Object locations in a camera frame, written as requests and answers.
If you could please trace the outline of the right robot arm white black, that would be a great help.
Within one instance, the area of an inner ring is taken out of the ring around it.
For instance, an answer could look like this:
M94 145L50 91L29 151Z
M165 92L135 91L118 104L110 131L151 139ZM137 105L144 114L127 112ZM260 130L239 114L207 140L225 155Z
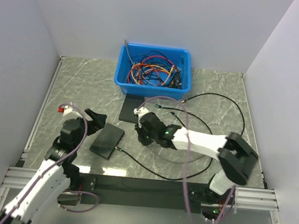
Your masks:
M219 161L222 170L205 190L210 202L218 202L233 185L244 186L248 182L258 154L241 135L210 135L175 124L166 126L145 107L134 109L133 114L138 117L135 130L143 146L157 143L163 148L190 150Z

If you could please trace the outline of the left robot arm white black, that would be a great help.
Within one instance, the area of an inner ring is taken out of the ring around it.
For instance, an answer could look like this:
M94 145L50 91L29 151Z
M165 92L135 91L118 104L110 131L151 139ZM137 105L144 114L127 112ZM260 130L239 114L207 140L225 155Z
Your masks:
M0 224L37 224L62 192L74 192L77 196L83 193L80 170L72 162L85 138L104 128L107 116L89 108L81 111L72 103L60 104L57 110L63 115L75 113L77 118L64 121L60 135L33 177L0 210Z

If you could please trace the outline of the black network switch box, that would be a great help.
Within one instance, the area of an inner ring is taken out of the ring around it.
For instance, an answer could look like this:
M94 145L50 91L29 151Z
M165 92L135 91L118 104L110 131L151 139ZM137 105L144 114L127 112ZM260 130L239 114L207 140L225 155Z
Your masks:
M115 150L115 147L124 136L124 133L124 130L107 123L91 144L89 150L92 153L108 160L112 152Z

